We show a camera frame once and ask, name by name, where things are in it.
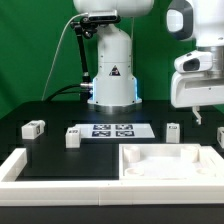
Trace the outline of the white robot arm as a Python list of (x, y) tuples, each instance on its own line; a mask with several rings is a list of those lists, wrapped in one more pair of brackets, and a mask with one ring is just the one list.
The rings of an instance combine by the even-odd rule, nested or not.
[[(154, 0), (73, 0), (84, 15), (81, 34), (98, 35), (98, 74), (88, 103), (112, 113), (141, 102), (132, 75), (130, 37), (115, 27), (122, 17), (148, 14)], [(224, 103), (224, 0), (172, 0), (166, 26), (179, 41), (196, 41), (196, 49), (177, 58), (171, 81), (171, 104), (194, 114)]]

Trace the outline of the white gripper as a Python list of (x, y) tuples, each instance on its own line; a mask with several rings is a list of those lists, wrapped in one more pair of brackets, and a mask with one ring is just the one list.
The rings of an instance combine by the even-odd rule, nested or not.
[(192, 107), (196, 122), (201, 125), (199, 106), (224, 104), (224, 78), (208, 78), (204, 72), (175, 72), (171, 81), (171, 103), (176, 108)]

